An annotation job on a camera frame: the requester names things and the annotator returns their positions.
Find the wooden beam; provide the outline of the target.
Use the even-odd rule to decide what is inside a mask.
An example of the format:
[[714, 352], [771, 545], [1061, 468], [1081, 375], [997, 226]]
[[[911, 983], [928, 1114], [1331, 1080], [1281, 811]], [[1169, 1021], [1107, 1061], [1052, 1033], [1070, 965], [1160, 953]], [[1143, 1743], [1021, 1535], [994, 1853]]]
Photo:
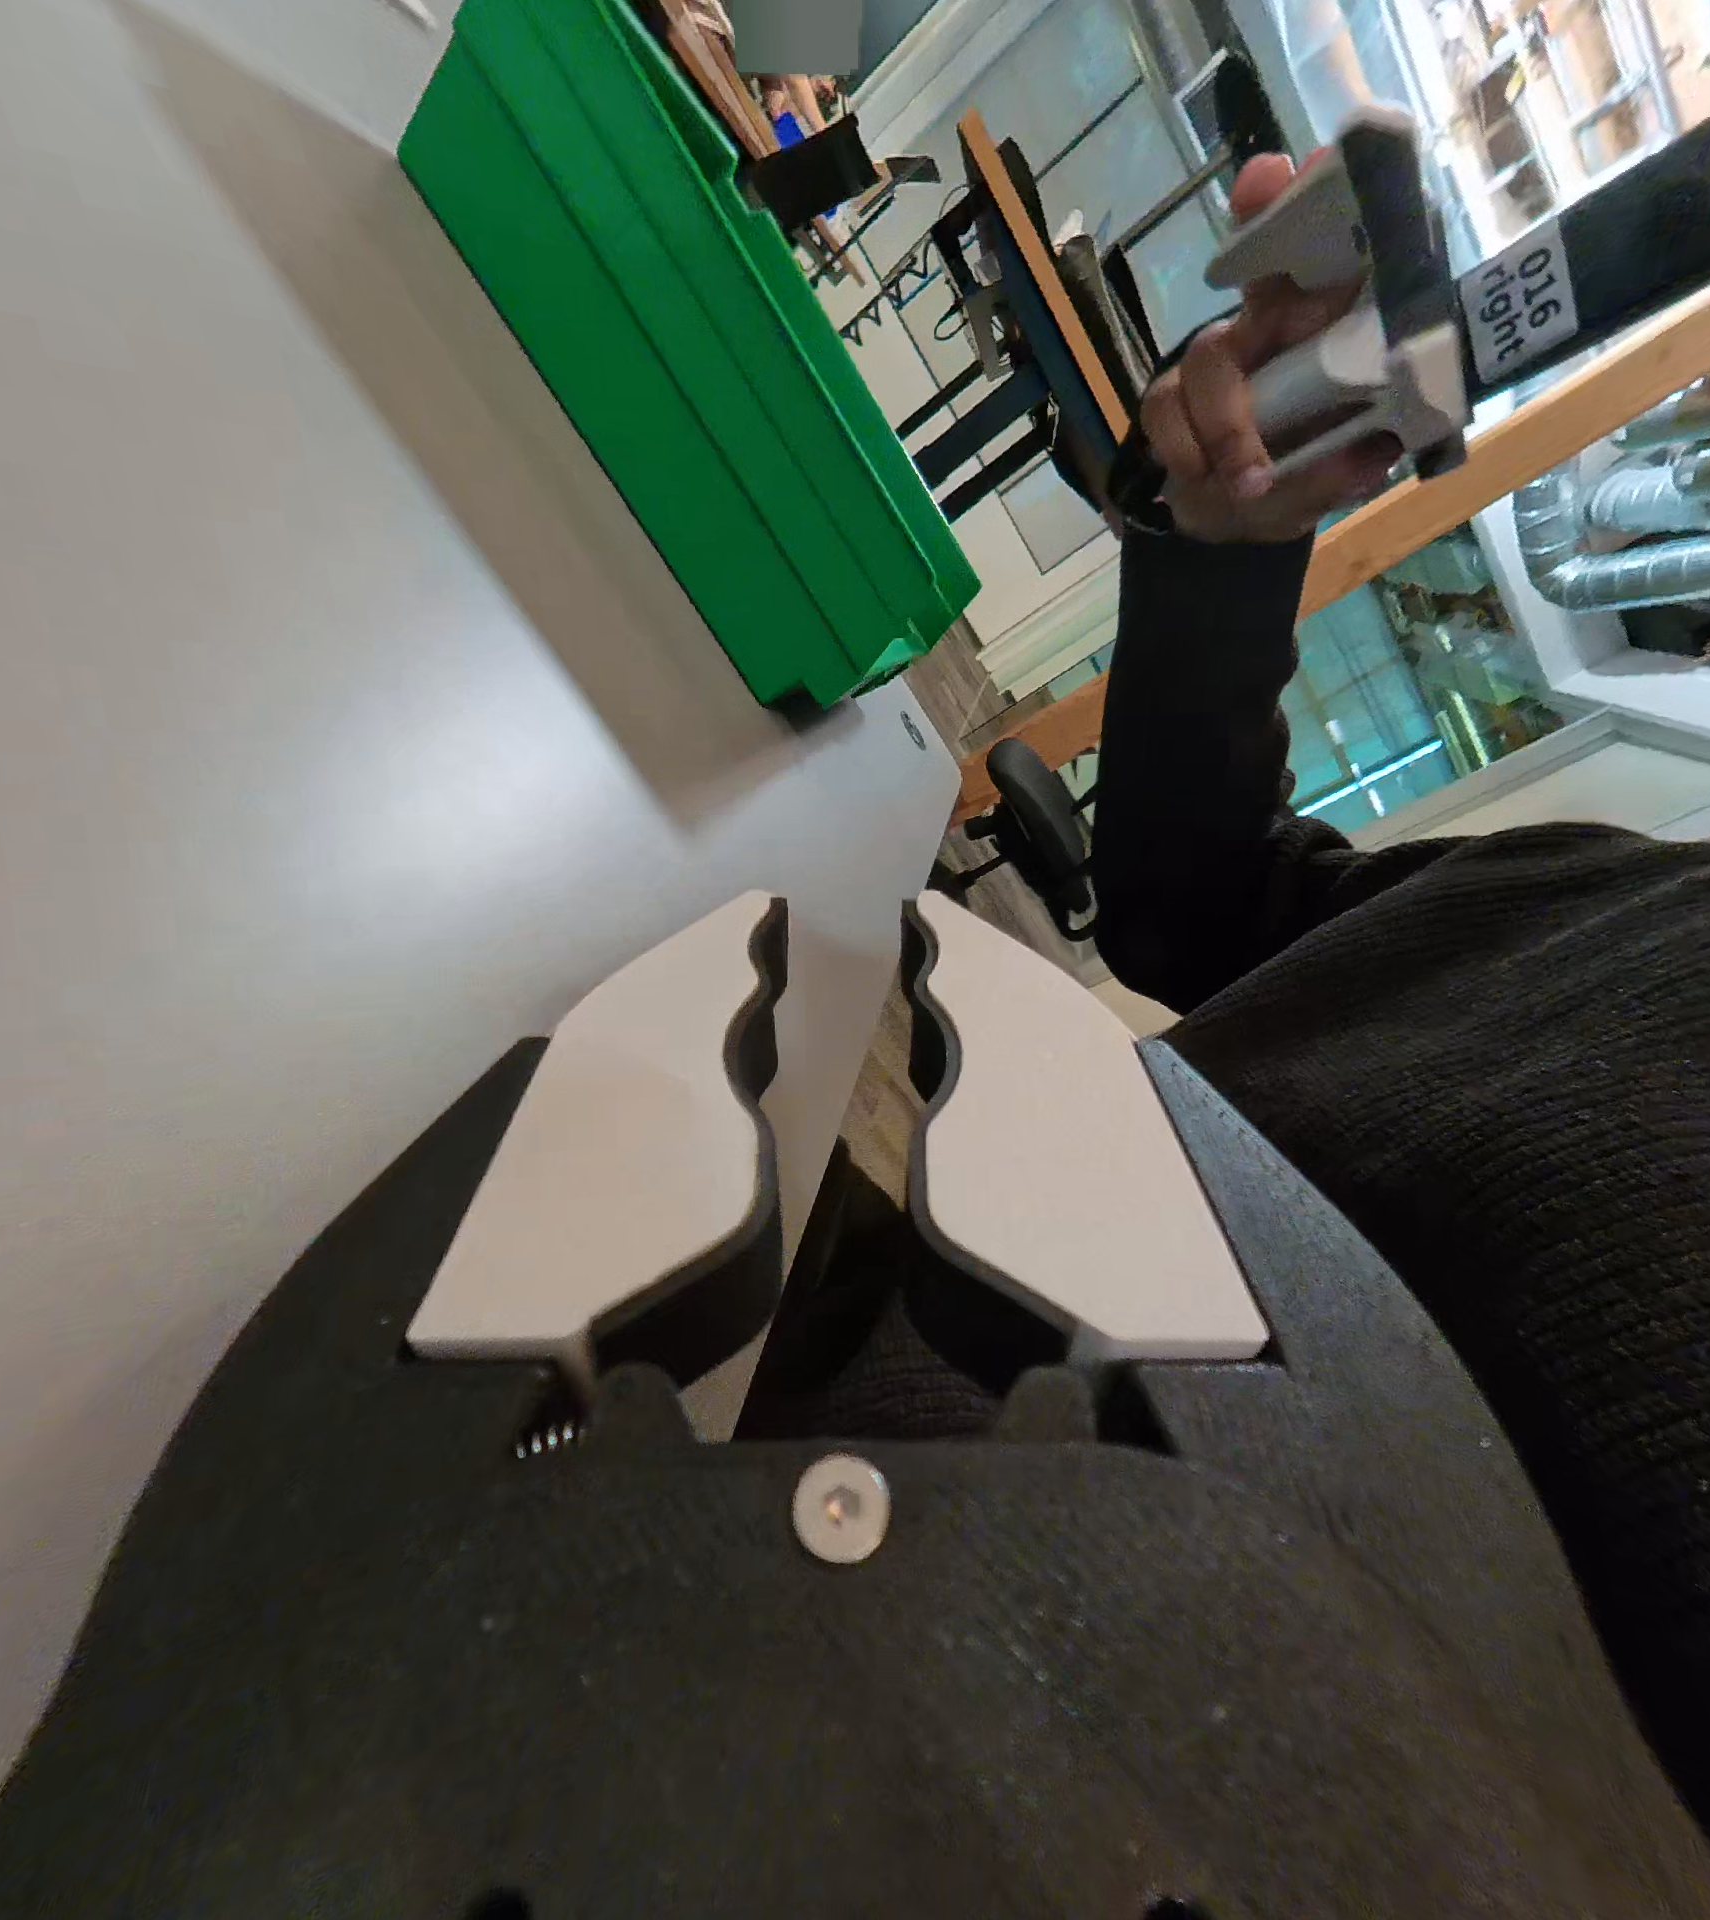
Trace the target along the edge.
[[[1566, 375], [1553, 389], [1523, 400], [1510, 416], [1468, 437], [1468, 458], [1433, 482], [1401, 482], [1316, 539], [1299, 613], [1313, 615], [1370, 587], [1429, 539], [1461, 527], [1535, 477], [1609, 439], [1640, 409], [1710, 375], [1710, 287], [1667, 319], [1633, 326], [1602, 358]], [[1667, 726], [1710, 730], [1710, 664], [1636, 664], [1553, 673], [1557, 688], [1636, 710]]]

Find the silver ventilation ducts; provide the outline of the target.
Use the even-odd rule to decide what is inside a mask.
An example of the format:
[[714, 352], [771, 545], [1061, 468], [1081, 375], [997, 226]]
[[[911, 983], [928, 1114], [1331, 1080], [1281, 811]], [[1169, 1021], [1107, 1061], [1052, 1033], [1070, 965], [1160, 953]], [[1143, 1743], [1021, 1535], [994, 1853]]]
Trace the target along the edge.
[[1710, 601], [1710, 429], [1640, 444], [1621, 429], [1614, 453], [1513, 494], [1527, 582], [1566, 613]]

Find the black plastic object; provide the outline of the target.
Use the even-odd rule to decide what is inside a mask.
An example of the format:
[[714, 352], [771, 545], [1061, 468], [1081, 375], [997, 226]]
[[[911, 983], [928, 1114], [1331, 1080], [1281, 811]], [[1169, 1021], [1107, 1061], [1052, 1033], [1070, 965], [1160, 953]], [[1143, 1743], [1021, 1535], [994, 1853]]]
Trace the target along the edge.
[[866, 152], [859, 117], [843, 111], [824, 133], [738, 166], [738, 188], [764, 208], [784, 235], [870, 193], [883, 171]]

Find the grey desk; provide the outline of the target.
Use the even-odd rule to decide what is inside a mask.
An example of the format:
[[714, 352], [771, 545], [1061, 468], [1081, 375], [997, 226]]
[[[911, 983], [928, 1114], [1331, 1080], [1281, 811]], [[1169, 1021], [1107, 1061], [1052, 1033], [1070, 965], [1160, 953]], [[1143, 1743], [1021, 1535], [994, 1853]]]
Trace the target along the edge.
[[0, 1780], [295, 1259], [792, 900], [784, 1259], [955, 761], [762, 707], [395, 161], [395, 3], [0, 3]]

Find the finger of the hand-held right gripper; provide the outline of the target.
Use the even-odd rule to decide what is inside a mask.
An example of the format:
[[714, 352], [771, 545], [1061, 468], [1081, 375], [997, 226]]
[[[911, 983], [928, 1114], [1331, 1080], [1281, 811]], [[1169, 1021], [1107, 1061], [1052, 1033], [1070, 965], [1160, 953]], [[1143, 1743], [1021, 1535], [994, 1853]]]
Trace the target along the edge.
[[1304, 447], [1308, 461], [1391, 437], [1420, 477], [1461, 468], [1468, 395], [1451, 325], [1396, 344], [1384, 325], [1334, 325], [1311, 344], [1331, 425]]
[[1286, 277], [1304, 291], [1367, 282], [1393, 250], [1396, 149], [1331, 149], [1208, 261], [1214, 291]]

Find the black office chair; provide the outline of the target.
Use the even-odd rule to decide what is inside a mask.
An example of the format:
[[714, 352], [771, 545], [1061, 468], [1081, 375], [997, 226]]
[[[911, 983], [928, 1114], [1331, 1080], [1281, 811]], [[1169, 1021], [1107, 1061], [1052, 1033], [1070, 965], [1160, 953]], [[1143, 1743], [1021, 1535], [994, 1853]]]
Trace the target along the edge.
[[986, 752], [997, 786], [988, 838], [1007, 866], [1036, 895], [1060, 937], [1087, 944], [1098, 928], [1093, 827], [1061, 773], [1015, 733]]

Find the person's right forearm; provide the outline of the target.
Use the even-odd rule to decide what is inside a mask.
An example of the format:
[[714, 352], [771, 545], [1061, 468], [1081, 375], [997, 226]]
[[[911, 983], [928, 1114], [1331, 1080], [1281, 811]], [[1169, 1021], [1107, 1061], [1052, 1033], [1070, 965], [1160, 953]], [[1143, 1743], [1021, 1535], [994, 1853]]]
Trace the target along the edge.
[[1298, 620], [1313, 535], [1128, 534], [1098, 745], [1098, 955], [1170, 1013], [1347, 907], [1362, 856], [1293, 814]]

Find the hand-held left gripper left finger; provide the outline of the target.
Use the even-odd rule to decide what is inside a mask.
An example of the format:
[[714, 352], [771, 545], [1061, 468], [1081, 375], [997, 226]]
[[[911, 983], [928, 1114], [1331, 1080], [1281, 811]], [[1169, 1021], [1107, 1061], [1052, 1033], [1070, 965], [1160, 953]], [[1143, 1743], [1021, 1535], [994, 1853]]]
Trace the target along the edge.
[[640, 953], [549, 1036], [408, 1327], [420, 1361], [627, 1364], [688, 1386], [782, 1297], [764, 1094], [786, 900], [745, 889]]

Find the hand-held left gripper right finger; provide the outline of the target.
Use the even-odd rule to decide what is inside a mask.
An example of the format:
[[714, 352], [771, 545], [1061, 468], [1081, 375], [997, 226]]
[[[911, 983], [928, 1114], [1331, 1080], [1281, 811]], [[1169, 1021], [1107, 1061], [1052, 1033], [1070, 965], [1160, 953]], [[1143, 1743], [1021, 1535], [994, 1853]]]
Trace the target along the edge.
[[915, 1231], [960, 1364], [1254, 1361], [1272, 1325], [1135, 1033], [967, 907], [907, 902]]

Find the green plastic bin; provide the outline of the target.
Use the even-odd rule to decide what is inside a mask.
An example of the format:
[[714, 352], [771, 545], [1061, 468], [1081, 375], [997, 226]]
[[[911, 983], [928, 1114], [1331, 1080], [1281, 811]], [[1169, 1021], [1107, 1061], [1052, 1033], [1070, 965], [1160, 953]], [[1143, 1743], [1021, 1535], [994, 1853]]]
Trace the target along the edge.
[[762, 705], [963, 615], [963, 544], [628, 3], [460, 3], [397, 161]]

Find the wooden table with black legs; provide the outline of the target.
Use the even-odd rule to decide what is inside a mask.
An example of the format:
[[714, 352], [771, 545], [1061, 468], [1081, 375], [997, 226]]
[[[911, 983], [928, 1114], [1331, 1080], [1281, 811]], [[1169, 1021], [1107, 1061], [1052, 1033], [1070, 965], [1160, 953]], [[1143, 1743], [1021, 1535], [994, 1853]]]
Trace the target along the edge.
[[994, 149], [968, 117], [963, 197], [922, 239], [922, 258], [951, 285], [968, 363], [898, 425], [902, 444], [920, 444], [911, 458], [944, 521], [960, 524], [1043, 461], [1107, 512], [1113, 463], [1160, 363], [1128, 250], [1226, 185], [1258, 149], [1251, 124], [1226, 133], [1122, 239], [1098, 241], [1052, 235], [1019, 145], [1003, 140]]

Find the person's right hand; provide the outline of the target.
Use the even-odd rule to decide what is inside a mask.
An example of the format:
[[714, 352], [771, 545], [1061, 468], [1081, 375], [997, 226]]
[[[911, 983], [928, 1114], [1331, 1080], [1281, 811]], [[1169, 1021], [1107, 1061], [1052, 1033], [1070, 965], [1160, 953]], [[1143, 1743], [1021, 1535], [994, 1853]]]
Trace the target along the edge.
[[1276, 477], [1254, 419], [1254, 369], [1340, 321], [1358, 282], [1321, 291], [1286, 273], [1251, 282], [1240, 309], [1204, 325], [1143, 400], [1143, 429], [1164, 471], [1160, 498], [1190, 539], [1286, 544], [1381, 494], [1393, 444], [1354, 444]]

